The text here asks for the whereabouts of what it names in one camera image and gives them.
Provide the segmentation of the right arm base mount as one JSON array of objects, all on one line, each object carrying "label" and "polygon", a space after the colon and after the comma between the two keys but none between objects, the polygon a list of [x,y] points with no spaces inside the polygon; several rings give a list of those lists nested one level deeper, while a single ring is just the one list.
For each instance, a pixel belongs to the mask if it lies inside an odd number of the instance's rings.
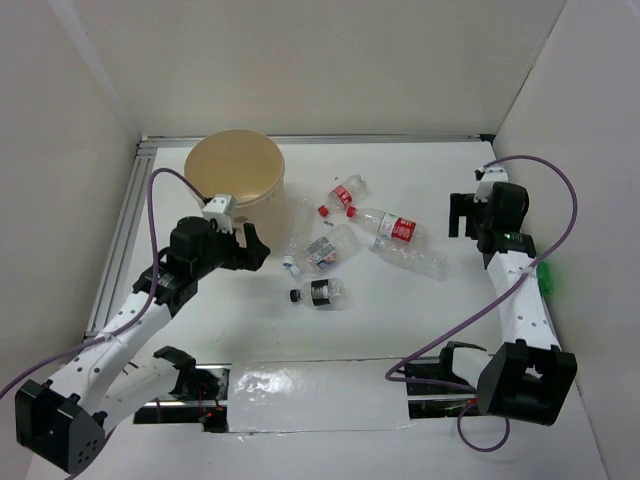
[{"label": "right arm base mount", "polygon": [[448,374],[437,357],[426,357],[408,363],[399,369],[406,379],[438,380],[460,384],[460,387],[406,383],[407,408],[411,420],[455,418],[464,407],[471,406],[466,416],[481,416],[475,405],[475,395],[465,389],[467,383]]}]

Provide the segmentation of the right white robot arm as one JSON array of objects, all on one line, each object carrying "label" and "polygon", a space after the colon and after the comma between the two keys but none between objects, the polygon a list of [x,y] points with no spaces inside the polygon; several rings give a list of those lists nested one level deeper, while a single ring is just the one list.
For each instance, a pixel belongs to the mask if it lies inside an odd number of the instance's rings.
[{"label": "right white robot arm", "polygon": [[441,351],[436,379],[448,392],[466,384],[484,415],[549,426],[577,373],[573,354],[561,350],[543,304],[532,262],[533,238],[521,226],[529,207],[525,188],[496,182],[482,196],[450,196],[449,234],[475,241],[501,298],[502,345],[496,353],[461,342]]}]

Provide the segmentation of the black label plastic bottle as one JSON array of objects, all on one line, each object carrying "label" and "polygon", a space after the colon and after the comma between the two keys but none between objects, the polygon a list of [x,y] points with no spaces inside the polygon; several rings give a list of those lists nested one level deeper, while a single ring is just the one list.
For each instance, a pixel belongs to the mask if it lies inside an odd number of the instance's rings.
[{"label": "black label plastic bottle", "polygon": [[337,278],[316,279],[289,291],[289,300],[313,309],[337,308],[346,298],[346,289]]}]

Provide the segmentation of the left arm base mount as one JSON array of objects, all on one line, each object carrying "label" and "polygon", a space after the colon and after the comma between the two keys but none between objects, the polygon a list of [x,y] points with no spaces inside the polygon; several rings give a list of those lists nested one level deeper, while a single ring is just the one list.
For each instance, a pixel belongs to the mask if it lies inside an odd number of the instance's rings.
[{"label": "left arm base mount", "polygon": [[135,425],[197,425],[204,432],[228,432],[230,365],[202,364],[182,393],[147,402],[133,416]]}]

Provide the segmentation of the green plastic bottle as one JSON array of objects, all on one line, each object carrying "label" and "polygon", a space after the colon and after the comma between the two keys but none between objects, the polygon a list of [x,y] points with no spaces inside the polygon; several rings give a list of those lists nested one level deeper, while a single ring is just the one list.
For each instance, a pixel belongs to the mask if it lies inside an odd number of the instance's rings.
[{"label": "green plastic bottle", "polygon": [[536,267],[536,278],[540,294],[548,297],[554,293],[554,282],[550,268],[546,262],[540,262]]}]

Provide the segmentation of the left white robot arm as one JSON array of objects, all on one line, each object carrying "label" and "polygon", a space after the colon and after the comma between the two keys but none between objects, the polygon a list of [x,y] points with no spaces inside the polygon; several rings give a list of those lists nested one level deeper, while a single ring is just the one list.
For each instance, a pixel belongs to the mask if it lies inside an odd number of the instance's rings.
[{"label": "left white robot arm", "polygon": [[68,364],[42,383],[28,380],[14,397],[19,445],[70,475],[97,458],[110,435],[146,402],[196,390],[196,361],[165,346],[150,359],[125,368],[141,348],[166,327],[198,291],[198,283],[218,268],[259,270],[270,254],[253,224],[233,231],[216,221],[185,217],[171,231],[167,247],[134,283],[124,305]]}]

